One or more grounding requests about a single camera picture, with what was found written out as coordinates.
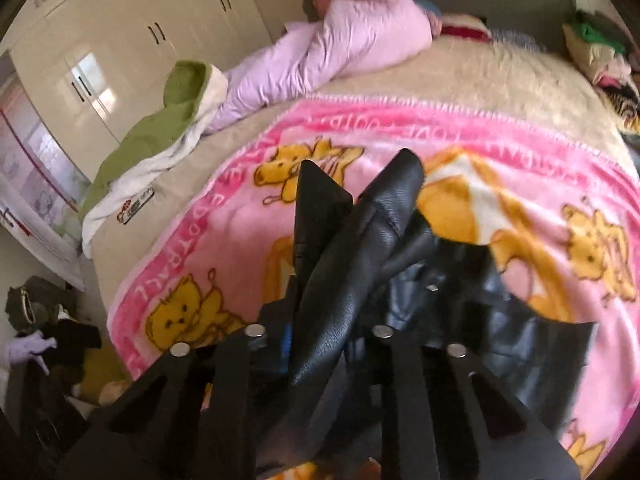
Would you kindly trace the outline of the black leather jacket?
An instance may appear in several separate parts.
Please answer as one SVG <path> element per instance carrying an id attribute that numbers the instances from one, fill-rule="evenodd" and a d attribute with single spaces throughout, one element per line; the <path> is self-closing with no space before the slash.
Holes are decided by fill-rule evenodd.
<path id="1" fill-rule="evenodd" d="M 506 290 L 488 248 L 438 237 L 416 209 L 422 171 L 399 152 L 358 200 L 305 162 L 296 204 L 288 396 L 282 426 L 295 465 L 317 456 L 344 467 L 362 427 L 355 326 L 384 325 L 419 344 L 470 348 L 560 432 L 596 328 L 545 318 Z"/>

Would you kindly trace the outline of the pile of folded clothes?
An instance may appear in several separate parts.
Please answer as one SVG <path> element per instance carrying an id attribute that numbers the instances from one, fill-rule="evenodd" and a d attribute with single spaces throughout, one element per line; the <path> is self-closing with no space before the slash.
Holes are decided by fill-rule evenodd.
<path id="1" fill-rule="evenodd" d="M 600 94 L 624 142 L 639 154 L 639 48 L 600 14 L 578 11 L 562 29 L 574 64 Z"/>

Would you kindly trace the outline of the clutter pile on floor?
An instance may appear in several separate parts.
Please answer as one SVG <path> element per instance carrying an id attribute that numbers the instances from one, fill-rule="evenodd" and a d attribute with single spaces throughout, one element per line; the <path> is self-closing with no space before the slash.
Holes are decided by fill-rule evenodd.
<path id="1" fill-rule="evenodd" d="M 131 378 L 99 327 L 77 318 L 76 294 L 32 276 L 6 294 L 14 337 L 5 345 L 8 384 L 1 402 L 1 456 L 7 479 L 52 479 L 87 431 L 88 418 L 111 404 Z"/>

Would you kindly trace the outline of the pink cartoon fleece blanket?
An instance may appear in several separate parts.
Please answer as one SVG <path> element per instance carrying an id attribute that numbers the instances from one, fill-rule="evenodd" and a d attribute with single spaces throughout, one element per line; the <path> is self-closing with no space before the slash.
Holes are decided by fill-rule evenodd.
<path id="1" fill-rule="evenodd" d="M 141 375 L 179 337 L 218 335 L 209 312 L 256 318 L 294 271 L 297 180 L 314 162 L 352 194 L 408 148 L 438 236 L 490 251 L 501 284 L 550 320 L 593 322 L 560 440 L 590 478 L 639 404 L 639 185 L 605 155 L 495 113 L 382 98 L 314 98 L 269 126 L 211 136 L 155 181 L 105 262 L 119 282 L 108 331 Z"/>

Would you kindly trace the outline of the green and white blanket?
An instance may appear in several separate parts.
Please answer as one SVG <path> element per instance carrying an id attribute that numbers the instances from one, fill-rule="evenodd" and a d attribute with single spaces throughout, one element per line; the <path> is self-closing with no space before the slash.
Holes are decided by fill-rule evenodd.
<path id="1" fill-rule="evenodd" d="M 196 147 L 228 91 L 228 79 L 212 64 L 180 61 L 166 80 L 163 107 L 142 118 L 102 162 L 79 211 L 82 252 L 122 205 L 150 187 Z"/>

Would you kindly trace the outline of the beige bed cover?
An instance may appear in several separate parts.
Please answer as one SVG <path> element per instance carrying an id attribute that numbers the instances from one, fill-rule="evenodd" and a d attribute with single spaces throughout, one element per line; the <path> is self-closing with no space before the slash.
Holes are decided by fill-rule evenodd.
<path id="1" fill-rule="evenodd" d="M 615 160 L 638 176 L 626 145 L 596 90 L 574 64 L 554 54 L 536 54 L 512 44 L 481 44 L 440 37 L 400 65 L 322 88 L 337 96 L 390 96 L 497 112 L 559 131 Z M 236 151 L 252 143 L 288 104 L 264 108 L 211 136 L 204 136 L 179 165 L 152 184 L 155 195 L 123 226 L 110 217 L 92 240 L 92 260 L 103 304 L 150 251 L 184 206 Z"/>

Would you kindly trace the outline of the grey patterned pillow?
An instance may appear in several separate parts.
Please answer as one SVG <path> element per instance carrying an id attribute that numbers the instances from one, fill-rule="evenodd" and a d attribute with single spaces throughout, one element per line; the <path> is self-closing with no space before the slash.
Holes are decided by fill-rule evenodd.
<path id="1" fill-rule="evenodd" d="M 512 44 L 512 46 L 522 48 L 528 52 L 546 53 L 547 48 L 541 44 L 535 37 L 519 32 L 513 29 L 496 29 L 490 30 L 491 38 L 499 44 Z"/>

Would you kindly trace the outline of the cream wardrobe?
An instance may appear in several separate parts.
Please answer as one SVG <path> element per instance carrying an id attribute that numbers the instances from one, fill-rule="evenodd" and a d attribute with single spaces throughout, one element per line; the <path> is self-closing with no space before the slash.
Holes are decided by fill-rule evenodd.
<path id="1" fill-rule="evenodd" d="M 51 136 L 93 179 L 162 107 L 178 61 L 228 70 L 269 43 L 254 0 L 26 0 L 1 49 Z"/>

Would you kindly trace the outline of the red and white pillow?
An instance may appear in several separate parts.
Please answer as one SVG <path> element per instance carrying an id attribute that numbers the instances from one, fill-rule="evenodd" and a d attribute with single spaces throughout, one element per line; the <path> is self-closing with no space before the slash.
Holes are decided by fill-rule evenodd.
<path id="1" fill-rule="evenodd" d="M 442 36 L 458 37 L 490 44 L 492 35 L 485 22 L 477 16 L 461 13 L 445 13 L 442 16 Z"/>

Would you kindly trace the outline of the lilac quilted duvet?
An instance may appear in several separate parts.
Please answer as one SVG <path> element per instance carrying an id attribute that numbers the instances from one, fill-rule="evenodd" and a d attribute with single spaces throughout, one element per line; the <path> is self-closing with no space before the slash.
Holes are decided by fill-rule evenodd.
<path id="1" fill-rule="evenodd" d="M 428 0 L 331 0 L 318 22 L 296 22 L 275 44 L 228 70 L 215 133 L 264 107 L 308 96 L 336 78 L 385 70 L 427 49 L 442 31 Z"/>

